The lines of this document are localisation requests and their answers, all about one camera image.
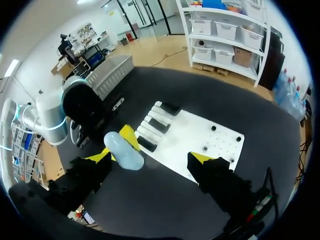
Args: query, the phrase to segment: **wire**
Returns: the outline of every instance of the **wire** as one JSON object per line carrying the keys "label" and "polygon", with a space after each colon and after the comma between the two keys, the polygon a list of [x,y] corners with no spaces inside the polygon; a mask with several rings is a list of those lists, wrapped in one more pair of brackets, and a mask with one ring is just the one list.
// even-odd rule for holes
{"label": "wire", "polygon": [[73,145],[77,145],[77,144],[76,144],[76,141],[75,141],[75,139],[74,139],[74,131],[73,131],[73,129],[72,129],[72,124],[73,124],[73,123],[74,123],[74,121],[71,120],[71,122],[70,122],[70,138],[71,138],[71,141],[72,141]]}
{"label": "wire", "polygon": [[276,190],[275,190],[275,185],[274,185],[274,180],[272,177],[272,171],[271,168],[269,169],[269,182],[270,182],[270,187],[271,187],[271,193],[272,193],[272,199],[273,199],[273,204],[274,204],[274,222],[276,222],[279,218],[279,208],[278,208],[278,203],[276,199]]}
{"label": "wire", "polygon": [[169,58],[169,57],[171,57],[171,56],[173,56],[173,55],[176,55],[176,54],[179,54],[179,53],[182,53],[182,52],[184,52],[185,50],[187,50],[188,48],[187,47],[182,47],[183,48],[183,50],[181,50],[181,51],[177,51],[177,52],[175,52],[175,53],[172,53],[172,54],[170,54],[170,55],[164,55],[164,58],[162,58],[160,61],[158,61],[157,63],[155,63],[155,64],[153,64],[153,65],[151,65],[150,67],[154,67],[154,66],[156,66],[156,65],[158,65],[158,64],[160,64],[160,63],[162,63],[162,61],[163,60],[165,60],[165,59],[167,59],[167,58]]}

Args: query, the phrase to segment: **wooden floor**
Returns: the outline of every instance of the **wooden floor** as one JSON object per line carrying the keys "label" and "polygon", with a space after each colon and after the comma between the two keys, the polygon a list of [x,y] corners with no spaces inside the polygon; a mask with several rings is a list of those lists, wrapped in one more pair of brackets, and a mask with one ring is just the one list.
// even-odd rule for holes
{"label": "wooden floor", "polygon": [[[118,54],[130,54],[133,56],[133,62],[135,66],[150,67],[158,63],[156,65],[158,68],[175,69],[206,75],[240,88],[250,90],[269,101],[273,101],[273,94],[269,90],[260,85],[258,85],[258,87],[254,87],[254,82],[244,76],[232,72],[227,76],[223,76],[216,72],[191,68],[189,65],[188,52],[187,50],[184,50],[186,47],[187,44],[185,36],[165,36],[162,37],[160,41],[157,41],[155,37],[143,38],[130,42],[126,46],[117,46],[115,51],[112,52],[111,56]],[[44,161],[46,179],[55,180],[60,172],[60,169],[62,168],[57,148],[51,146],[46,141],[43,141],[43,144],[39,150],[39,158]]]}

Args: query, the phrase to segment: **white board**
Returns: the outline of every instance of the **white board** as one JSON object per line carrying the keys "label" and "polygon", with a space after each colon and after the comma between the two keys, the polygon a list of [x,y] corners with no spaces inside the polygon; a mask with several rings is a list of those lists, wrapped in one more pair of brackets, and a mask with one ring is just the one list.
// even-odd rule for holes
{"label": "white board", "polygon": [[[222,157],[230,162],[229,169],[236,169],[245,141],[243,134],[185,110],[181,110],[177,116],[165,114],[159,116],[155,111],[161,113],[162,109],[157,111],[160,105],[161,102],[156,102],[135,131],[137,137],[142,136],[157,144],[154,152],[140,145],[143,152],[195,183],[195,179],[187,169],[189,152],[213,159]],[[169,130],[163,134],[155,128],[152,129],[151,125],[146,127],[146,121],[149,121],[150,116],[159,122],[170,124]]]}

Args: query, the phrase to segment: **black table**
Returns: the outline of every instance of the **black table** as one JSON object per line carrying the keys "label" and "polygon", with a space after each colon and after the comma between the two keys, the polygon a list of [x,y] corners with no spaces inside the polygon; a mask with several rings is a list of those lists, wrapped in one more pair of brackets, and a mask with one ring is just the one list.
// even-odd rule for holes
{"label": "black table", "polygon": [[[112,91],[125,98],[119,117],[136,129],[156,101],[169,102],[241,134],[245,140],[235,173],[263,184],[271,167],[278,207],[282,213],[293,190],[299,162],[299,123],[257,94],[210,77],[186,72],[135,67]],[[68,139],[58,146],[65,169],[75,157],[100,153],[101,145],[78,149]],[[116,162],[96,195],[84,206],[105,231],[137,237],[178,237],[207,240],[222,233],[229,216],[198,186],[151,157],[139,171],[122,169]],[[264,221],[274,220],[271,209]]]}

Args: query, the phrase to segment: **wooden pallet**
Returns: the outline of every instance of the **wooden pallet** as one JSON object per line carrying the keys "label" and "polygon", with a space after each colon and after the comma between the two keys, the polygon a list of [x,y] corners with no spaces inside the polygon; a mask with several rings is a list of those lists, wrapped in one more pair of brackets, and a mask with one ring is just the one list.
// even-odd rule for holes
{"label": "wooden pallet", "polygon": [[218,67],[217,67],[217,69],[216,69],[216,72],[217,72],[218,74],[223,75],[223,76],[227,76],[227,75],[229,74],[229,71],[228,71],[228,70],[225,70],[225,69],[222,69],[222,68],[218,68]]}
{"label": "wooden pallet", "polygon": [[193,68],[194,69],[198,69],[198,70],[208,71],[208,72],[214,72],[215,71],[215,67],[214,66],[201,64],[201,63],[194,63],[193,64]]}

